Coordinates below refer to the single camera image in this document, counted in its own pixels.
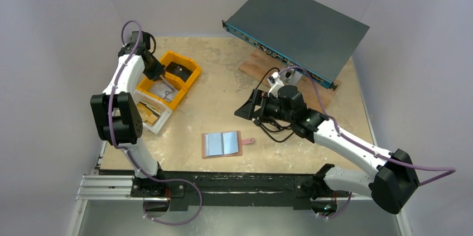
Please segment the grey credit card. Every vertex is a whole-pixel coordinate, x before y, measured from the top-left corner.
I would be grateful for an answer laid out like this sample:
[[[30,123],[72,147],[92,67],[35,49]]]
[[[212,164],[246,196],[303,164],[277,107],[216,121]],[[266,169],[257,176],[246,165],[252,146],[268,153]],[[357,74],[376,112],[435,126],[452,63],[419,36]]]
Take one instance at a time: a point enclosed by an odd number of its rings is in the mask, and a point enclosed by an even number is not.
[[[176,89],[173,85],[168,82],[161,81],[161,98],[167,102],[174,100],[175,96],[178,94],[179,90]]]

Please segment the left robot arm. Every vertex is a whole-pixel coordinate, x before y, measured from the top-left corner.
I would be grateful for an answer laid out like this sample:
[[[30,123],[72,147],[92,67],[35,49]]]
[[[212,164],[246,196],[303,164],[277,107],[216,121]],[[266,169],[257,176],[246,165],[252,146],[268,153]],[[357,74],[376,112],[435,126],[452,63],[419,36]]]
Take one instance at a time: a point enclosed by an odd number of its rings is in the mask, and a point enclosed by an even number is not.
[[[152,42],[150,33],[132,32],[131,42],[118,53],[118,65],[110,83],[101,94],[90,98],[90,105],[100,139],[126,156],[133,166],[136,186],[146,179],[145,190],[160,196],[169,181],[142,140],[143,122],[134,98],[141,75],[152,81],[163,80],[165,75],[165,66],[150,51]]]

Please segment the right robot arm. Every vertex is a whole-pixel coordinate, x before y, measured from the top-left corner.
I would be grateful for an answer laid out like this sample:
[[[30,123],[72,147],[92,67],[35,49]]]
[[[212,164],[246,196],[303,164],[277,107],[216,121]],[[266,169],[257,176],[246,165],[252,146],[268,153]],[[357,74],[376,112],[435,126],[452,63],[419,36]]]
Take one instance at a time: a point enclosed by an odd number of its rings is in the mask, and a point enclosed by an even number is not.
[[[295,135],[336,152],[360,168],[350,171],[325,164],[313,176],[312,197],[347,191],[368,196],[381,209],[398,214],[420,186],[410,155],[401,149],[390,152],[343,130],[333,118],[309,108],[297,87],[284,84],[278,73],[269,82],[270,90],[253,89],[235,116],[256,124],[286,122]]]

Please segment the grey credit cards in bin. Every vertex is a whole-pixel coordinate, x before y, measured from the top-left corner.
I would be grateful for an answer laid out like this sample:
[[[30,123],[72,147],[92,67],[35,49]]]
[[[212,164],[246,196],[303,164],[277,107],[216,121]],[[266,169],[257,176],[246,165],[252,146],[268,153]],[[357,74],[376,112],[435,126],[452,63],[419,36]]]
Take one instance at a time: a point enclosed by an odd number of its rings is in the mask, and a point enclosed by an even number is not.
[[[166,102],[172,102],[179,93],[179,90],[163,81],[156,81],[151,85],[149,92]]]

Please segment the yellow bin with cards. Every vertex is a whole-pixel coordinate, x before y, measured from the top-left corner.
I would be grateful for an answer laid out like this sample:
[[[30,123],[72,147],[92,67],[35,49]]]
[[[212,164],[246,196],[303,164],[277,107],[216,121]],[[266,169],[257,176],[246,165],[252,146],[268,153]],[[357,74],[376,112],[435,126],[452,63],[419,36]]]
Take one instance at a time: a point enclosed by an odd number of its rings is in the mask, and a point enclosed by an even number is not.
[[[161,102],[171,110],[175,110],[187,94],[188,88],[181,78],[166,74],[165,80],[152,81],[143,78],[137,85],[136,92],[153,103]]]

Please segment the yellow cards in white bin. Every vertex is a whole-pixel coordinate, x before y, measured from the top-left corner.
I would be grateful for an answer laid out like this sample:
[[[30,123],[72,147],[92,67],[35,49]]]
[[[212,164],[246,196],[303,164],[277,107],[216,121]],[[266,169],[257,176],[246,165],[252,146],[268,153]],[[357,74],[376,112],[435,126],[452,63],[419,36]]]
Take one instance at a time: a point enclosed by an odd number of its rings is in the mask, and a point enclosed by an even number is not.
[[[142,121],[148,126],[154,126],[162,115],[162,109],[145,102],[137,103],[138,112]]]

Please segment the black item in bin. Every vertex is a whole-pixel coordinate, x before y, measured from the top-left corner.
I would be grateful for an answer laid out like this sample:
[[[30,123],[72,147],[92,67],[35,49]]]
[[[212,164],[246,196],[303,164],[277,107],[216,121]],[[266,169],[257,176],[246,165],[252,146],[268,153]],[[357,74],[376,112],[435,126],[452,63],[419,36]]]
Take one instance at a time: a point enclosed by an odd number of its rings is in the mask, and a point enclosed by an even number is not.
[[[193,73],[189,68],[178,64],[176,62],[170,62],[166,68],[166,72],[180,78],[184,83],[188,81],[189,77]]]

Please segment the grey socket box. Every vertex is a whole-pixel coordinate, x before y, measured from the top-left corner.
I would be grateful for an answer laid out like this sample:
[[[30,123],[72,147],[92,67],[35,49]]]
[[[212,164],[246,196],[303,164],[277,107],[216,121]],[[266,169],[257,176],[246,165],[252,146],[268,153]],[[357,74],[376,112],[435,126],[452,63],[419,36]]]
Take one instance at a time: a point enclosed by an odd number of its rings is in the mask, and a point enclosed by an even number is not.
[[[288,85],[297,85],[299,80],[302,78],[302,74],[299,73],[296,69],[289,69],[284,73],[286,78],[286,84]]]

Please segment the wooden board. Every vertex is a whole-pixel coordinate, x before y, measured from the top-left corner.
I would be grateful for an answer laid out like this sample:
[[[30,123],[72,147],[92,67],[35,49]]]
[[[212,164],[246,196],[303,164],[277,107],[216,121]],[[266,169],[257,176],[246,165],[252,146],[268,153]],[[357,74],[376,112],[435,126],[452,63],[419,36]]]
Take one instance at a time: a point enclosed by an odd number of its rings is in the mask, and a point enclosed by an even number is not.
[[[251,55],[239,66],[239,70],[257,81],[260,81],[262,76],[273,67],[277,67],[280,70],[286,68],[287,66],[264,54],[260,50],[254,50]],[[325,109],[328,108],[329,104],[331,103],[332,99],[334,98],[338,87],[342,84],[341,81],[338,79],[335,80],[335,89],[326,89],[322,87],[320,84],[316,83],[317,90],[320,94],[323,106]],[[316,92],[309,80],[308,77],[302,76],[300,80],[296,84],[298,90],[302,93],[304,101],[306,102],[309,108],[315,109],[319,112],[322,112],[320,104],[318,102],[318,98],[316,96]]]

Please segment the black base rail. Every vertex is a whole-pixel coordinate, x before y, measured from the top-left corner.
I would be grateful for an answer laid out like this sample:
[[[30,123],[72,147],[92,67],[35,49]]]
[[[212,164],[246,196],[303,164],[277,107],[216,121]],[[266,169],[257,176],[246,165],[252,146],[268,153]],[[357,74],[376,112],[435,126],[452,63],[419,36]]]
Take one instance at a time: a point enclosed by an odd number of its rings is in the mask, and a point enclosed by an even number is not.
[[[348,192],[330,190],[321,174],[165,171],[164,183],[132,178],[131,197],[167,199],[172,211],[189,206],[289,207],[332,214]]]

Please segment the aluminium frame rail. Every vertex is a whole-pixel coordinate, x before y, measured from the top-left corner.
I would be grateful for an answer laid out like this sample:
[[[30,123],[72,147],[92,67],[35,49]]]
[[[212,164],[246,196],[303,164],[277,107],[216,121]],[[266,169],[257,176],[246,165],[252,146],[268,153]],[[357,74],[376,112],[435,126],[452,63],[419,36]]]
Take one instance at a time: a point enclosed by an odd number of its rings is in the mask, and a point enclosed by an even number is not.
[[[83,177],[78,198],[88,200],[124,200],[133,199],[143,201],[165,201],[167,199],[152,199],[131,197],[132,178],[131,175],[98,175]],[[332,191],[346,191],[362,196],[370,196],[371,192],[368,188],[366,180],[342,181],[340,178],[327,179],[325,184]]]

